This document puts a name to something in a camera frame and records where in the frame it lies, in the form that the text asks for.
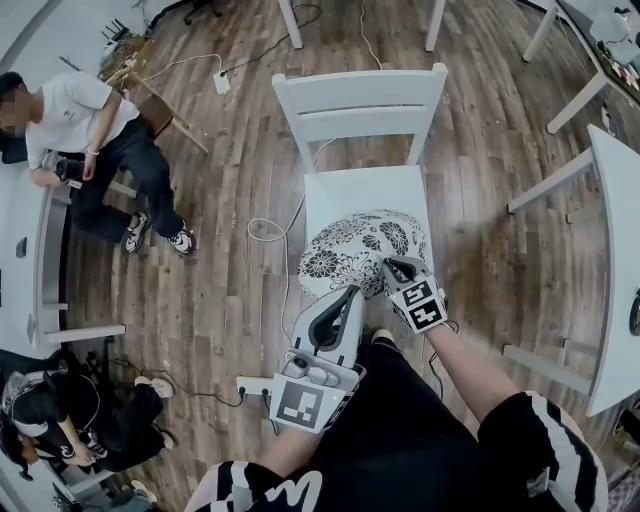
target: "table leg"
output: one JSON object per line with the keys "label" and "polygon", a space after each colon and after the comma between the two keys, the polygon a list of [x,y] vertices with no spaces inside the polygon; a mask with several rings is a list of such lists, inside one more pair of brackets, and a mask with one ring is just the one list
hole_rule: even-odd
{"label": "table leg", "polygon": [[571,162],[565,164],[561,169],[557,170],[550,176],[547,176],[537,185],[534,185],[524,194],[512,199],[507,204],[509,213],[515,213],[517,210],[526,206],[531,201],[535,201],[541,197],[546,197],[564,183],[574,180],[582,176],[591,169],[593,163],[593,152],[591,148],[587,149],[575,157]]}
{"label": "table leg", "polygon": [[296,22],[296,16],[293,13],[293,7],[291,7],[291,0],[278,0],[278,3],[280,4],[280,11],[284,17],[284,23],[289,31],[293,47],[296,49],[302,48],[302,36]]}
{"label": "table leg", "polygon": [[516,363],[526,366],[540,375],[544,375],[545,377],[564,384],[571,389],[575,389],[579,393],[589,395],[591,390],[591,380],[585,379],[580,375],[576,375],[566,368],[550,363],[528,350],[521,349],[515,345],[505,345],[502,348],[502,355]]}
{"label": "table leg", "polygon": [[556,133],[578,113],[578,110],[589,103],[591,98],[598,94],[602,88],[607,85],[607,82],[607,76],[602,71],[598,71],[595,76],[589,80],[589,83],[587,83],[587,85],[585,85],[582,90],[567,104],[567,106],[564,107],[560,113],[551,120],[551,122],[549,122],[547,125],[547,131],[551,134]]}
{"label": "table leg", "polygon": [[424,49],[432,52],[436,46],[440,24],[442,23],[442,14],[444,13],[444,4],[446,0],[433,0],[433,11],[431,12],[431,23],[429,24],[429,32],[427,32],[427,42]]}
{"label": "table leg", "polygon": [[551,26],[553,25],[553,21],[556,19],[557,14],[558,7],[556,6],[556,2],[555,0],[551,0],[551,5],[547,10],[547,14],[542,18],[542,22],[540,23],[538,30],[536,30],[536,33],[533,35],[533,39],[522,56],[525,62],[531,62],[531,59],[535,57],[536,52],[540,49],[540,46],[542,46],[542,43],[547,38],[547,34],[549,33],[549,30],[551,30]]}
{"label": "table leg", "polygon": [[44,341],[47,343],[68,343],[70,341],[119,336],[125,334],[125,332],[126,328],[122,324],[108,325],[105,327],[88,327],[86,329],[68,329],[66,331],[45,333]]}
{"label": "table leg", "polygon": [[583,220],[588,220],[604,211],[604,204],[602,201],[593,201],[587,206],[576,210],[575,212],[567,213],[567,223],[575,224]]}

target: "table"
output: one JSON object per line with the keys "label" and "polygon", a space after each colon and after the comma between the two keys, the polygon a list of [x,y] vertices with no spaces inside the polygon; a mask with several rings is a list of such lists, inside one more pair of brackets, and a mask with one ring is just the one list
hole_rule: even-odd
{"label": "table", "polygon": [[599,345],[564,340],[565,353],[596,358],[591,379],[516,347],[505,345],[503,354],[530,369],[589,396],[587,416],[593,416],[640,390],[640,338],[629,331],[631,304],[640,286],[640,239],[635,235],[640,219],[640,155],[593,125],[588,127],[591,147],[530,190],[509,202],[515,213],[563,184],[593,169],[602,185],[606,218],[605,309]]}
{"label": "table", "polygon": [[578,40],[587,51],[597,71],[587,85],[549,122],[547,131],[552,134],[556,133],[606,85],[613,87],[636,105],[640,104],[640,92],[628,86],[624,80],[618,77],[609,65],[604,54],[597,48],[597,41],[591,36],[589,31],[593,21],[586,15],[581,14],[578,9],[565,0],[551,0],[549,9],[522,58],[526,62],[531,62],[549,34],[549,30],[558,14],[561,14],[566,19]]}
{"label": "table", "polygon": [[[48,158],[53,160],[57,155]],[[52,190],[35,186],[26,169],[13,185],[0,247],[0,348],[44,359],[59,349],[60,343],[125,333],[125,326],[119,324],[60,330],[59,312],[68,308],[59,302],[68,195],[67,187]]]}
{"label": "table", "polygon": [[[425,50],[428,52],[433,52],[433,49],[436,46],[445,2],[446,0],[433,0],[431,23],[429,24],[429,32],[427,32],[427,41],[425,43]],[[302,36],[300,35],[300,29],[298,28],[298,23],[296,22],[296,17],[293,13],[291,0],[278,0],[278,3],[280,4],[280,11],[284,17],[284,23],[289,31],[293,47],[296,49],[302,48]]]}

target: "hair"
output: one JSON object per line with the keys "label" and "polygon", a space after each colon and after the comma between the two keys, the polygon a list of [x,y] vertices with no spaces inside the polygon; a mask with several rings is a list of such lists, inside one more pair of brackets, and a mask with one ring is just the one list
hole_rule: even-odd
{"label": "hair", "polygon": [[24,84],[22,77],[15,71],[2,73],[0,75],[0,103],[2,103],[10,92],[15,91]]}
{"label": "hair", "polygon": [[18,428],[11,423],[6,416],[0,420],[0,450],[7,458],[22,468],[20,476],[31,482],[33,477],[29,475],[29,466],[22,456],[22,443],[20,442],[20,433]]}

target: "dark jeans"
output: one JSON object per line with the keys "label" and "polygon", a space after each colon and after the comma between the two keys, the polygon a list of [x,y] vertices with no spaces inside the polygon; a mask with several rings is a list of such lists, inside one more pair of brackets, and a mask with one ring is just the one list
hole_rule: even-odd
{"label": "dark jeans", "polygon": [[100,150],[93,179],[74,189],[71,218],[78,229],[118,243],[131,222],[131,215],[106,206],[104,195],[119,167],[126,167],[147,197],[151,222],[165,238],[180,231],[183,221],[173,209],[169,164],[155,145],[142,116],[129,121],[122,132]]}
{"label": "dark jeans", "polygon": [[357,457],[384,443],[406,443],[425,434],[446,434],[474,442],[436,393],[386,338],[363,344],[358,363],[367,369],[360,388],[325,433],[314,463]]}
{"label": "dark jeans", "polygon": [[116,414],[109,405],[101,406],[92,428],[108,454],[96,464],[117,473],[155,457],[164,439],[151,423],[162,407],[162,399],[146,384],[136,386],[131,402]]}

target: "black and white sneaker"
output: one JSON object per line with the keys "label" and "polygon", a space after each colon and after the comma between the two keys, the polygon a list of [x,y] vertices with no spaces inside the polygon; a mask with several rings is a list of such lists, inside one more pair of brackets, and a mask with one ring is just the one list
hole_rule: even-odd
{"label": "black and white sneaker", "polygon": [[144,234],[149,229],[149,216],[144,212],[134,213],[138,217],[138,225],[135,228],[127,228],[127,240],[124,243],[128,253],[134,253],[144,241]]}
{"label": "black and white sneaker", "polygon": [[178,234],[167,238],[167,240],[180,254],[189,254],[196,248],[196,239],[193,236],[193,232],[187,229],[187,225],[184,222]]}

